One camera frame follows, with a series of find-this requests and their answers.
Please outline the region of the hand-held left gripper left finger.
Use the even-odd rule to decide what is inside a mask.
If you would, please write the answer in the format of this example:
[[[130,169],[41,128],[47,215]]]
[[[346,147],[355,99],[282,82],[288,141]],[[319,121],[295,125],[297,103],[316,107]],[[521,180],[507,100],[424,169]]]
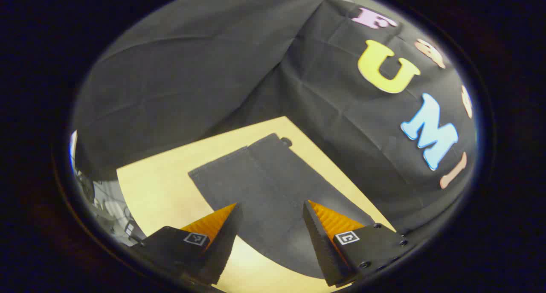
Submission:
[[[217,284],[241,223],[242,208],[233,203],[181,229],[164,226],[128,251],[170,278]]]

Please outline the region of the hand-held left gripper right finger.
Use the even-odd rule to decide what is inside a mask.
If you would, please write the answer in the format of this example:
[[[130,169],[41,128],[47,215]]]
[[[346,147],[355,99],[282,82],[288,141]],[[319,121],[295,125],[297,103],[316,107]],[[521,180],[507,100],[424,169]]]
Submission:
[[[398,262],[415,243],[381,223],[363,225],[311,200],[303,219],[328,286],[364,281]]]

